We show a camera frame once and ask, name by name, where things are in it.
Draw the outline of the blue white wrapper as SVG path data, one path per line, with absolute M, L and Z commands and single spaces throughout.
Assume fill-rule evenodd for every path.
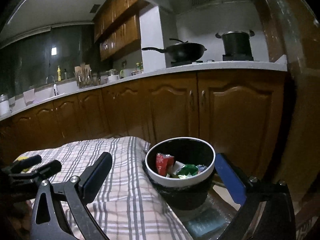
M 202 173 L 203 171 L 205 171 L 208 168 L 206 165 L 197 165 L 196 167 L 198 169 L 198 172 L 197 172 L 198 174 Z

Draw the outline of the green snack wrapper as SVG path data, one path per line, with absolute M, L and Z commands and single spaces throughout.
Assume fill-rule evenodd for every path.
M 196 165 L 193 164 L 186 164 L 184 165 L 181 170 L 177 173 L 177 178 L 179 179 L 187 179 L 192 176 L 197 175 L 198 169 Z

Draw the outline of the red snack wrapper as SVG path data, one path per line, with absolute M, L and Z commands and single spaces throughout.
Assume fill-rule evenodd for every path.
M 156 168 L 160 176 L 166 177 L 174 165 L 174 157 L 169 154 L 157 153 Z

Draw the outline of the white trash bin black inside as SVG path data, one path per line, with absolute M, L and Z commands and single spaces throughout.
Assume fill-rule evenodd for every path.
M 143 169 L 169 206 L 193 210 L 207 198 L 215 157 L 215 150 L 208 142 L 193 137 L 176 137 L 150 148 Z

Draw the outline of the brown wooden kitchen cabinets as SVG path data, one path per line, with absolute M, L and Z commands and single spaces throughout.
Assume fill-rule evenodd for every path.
M 210 70 L 144 77 L 63 96 L 1 121 L 1 164 L 73 141 L 134 136 L 151 144 L 195 137 L 246 175 L 271 161 L 285 73 Z

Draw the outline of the white kitchen countertop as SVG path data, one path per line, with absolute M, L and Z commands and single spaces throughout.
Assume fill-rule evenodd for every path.
M 13 107 L 12 112 L 7 115 L 1 116 L 1 120 L 5 120 L 10 118 L 22 111 L 31 109 L 35 106 L 38 106 L 42 103 L 50 102 L 54 99 L 59 99 L 64 96 L 85 92 L 89 90 L 93 90 L 96 88 L 103 88 L 110 85 L 115 85 L 121 82 L 127 82 L 131 80 L 141 79 L 145 77 L 157 76 L 157 75 L 165 75 L 165 74 L 174 74 L 181 72 L 194 72 L 201 70 L 216 70 L 216 69 L 258 69 L 258 70 L 274 70 L 280 72 L 287 71 L 287 58 L 286 55 L 282 55 L 276 62 L 261 62 L 261 61 L 215 61 L 215 62 L 205 62 L 205 63 L 196 63 L 196 64 L 188 64 L 184 66 L 178 67 L 170 67 L 159 69 L 153 72 L 147 72 L 142 74 L 137 74 L 134 76 L 129 76 L 117 81 L 105 83 L 98 86 L 89 86 L 85 88 L 79 88 L 76 84 L 76 81 L 73 79 L 69 79 L 66 82 L 60 82 L 57 84 L 58 95 L 54 95 L 53 85 L 47 84 L 44 89 L 37 90 L 35 92 L 36 101 L 29 106 L 26 106 L 23 98 L 15 98 L 15 105 Z

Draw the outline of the yellow object on cloth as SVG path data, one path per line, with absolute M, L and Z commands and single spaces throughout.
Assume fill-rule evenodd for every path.
M 17 172 L 28 172 L 30 169 L 28 157 L 20 156 L 16 159 L 16 171 Z

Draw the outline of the white canister on counter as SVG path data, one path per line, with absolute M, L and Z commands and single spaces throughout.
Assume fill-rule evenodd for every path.
M 0 96 L 0 115 L 4 116 L 10 113 L 9 99 L 6 94 Z

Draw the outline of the plaid checked tablecloth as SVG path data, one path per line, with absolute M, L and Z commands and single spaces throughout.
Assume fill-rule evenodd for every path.
M 69 142 L 57 148 L 28 151 L 20 156 L 42 157 L 42 164 L 58 160 L 61 171 L 51 183 L 79 176 L 103 152 L 112 155 L 112 167 L 88 209 L 110 239 L 191 239 L 172 209 L 143 170 L 150 143 L 138 137 L 101 138 Z

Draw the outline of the yellow dish soap bottle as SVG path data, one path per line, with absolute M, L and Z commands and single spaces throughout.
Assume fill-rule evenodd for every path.
M 60 66 L 57 67 L 57 80 L 62 81 Z

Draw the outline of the utensil holder on counter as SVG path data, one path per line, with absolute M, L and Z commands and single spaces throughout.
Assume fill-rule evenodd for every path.
M 74 75 L 79 88 L 89 87 L 93 84 L 89 64 L 81 63 L 80 66 L 74 67 Z

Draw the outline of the black stock pot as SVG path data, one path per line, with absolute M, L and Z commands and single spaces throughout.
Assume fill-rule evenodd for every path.
M 215 37 L 222 39 L 225 53 L 222 56 L 223 61 L 253 61 L 250 38 L 255 36 L 253 30 L 229 31 Z

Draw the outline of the black wok pan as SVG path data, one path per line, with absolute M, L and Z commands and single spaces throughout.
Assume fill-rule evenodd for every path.
M 169 38 L 169 40 L 177 41 L 178 43 L 170 45 L 164 49 L 156 47 L 144 47 L 142 48 L 142 51 L 156 51 L 162 54 L 168 54 L 174 62 L 195 62 L 199 60 L 207 50 L 204 45 L 199 43 L 189 41 L 183 42 L 176 38 Z

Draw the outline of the brown upper wall cabinets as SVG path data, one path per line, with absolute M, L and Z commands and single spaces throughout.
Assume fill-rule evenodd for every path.
M 139 13 L 144 0 L 106 0 L 93 18 L 100 60 L 117 60 L 141 48 Z

